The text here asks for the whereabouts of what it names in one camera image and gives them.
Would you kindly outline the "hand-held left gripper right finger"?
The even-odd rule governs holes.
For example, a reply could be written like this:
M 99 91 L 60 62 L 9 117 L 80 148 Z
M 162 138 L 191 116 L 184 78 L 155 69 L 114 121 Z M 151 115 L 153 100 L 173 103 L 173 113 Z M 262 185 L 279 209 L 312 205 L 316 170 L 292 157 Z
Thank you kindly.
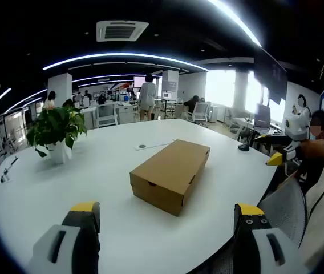
M 234 206 L 234 273 L 307 273 L 298 247 L 279 228 L 273 228 L 264 211 L 253 205 Z

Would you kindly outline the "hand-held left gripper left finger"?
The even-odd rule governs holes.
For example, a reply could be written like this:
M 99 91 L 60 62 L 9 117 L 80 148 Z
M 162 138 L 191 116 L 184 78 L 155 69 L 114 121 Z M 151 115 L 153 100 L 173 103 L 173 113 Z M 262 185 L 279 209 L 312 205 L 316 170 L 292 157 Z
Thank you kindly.
M 100 203 L 71 207 L 33 246 L 27 273 L 98 273 Z

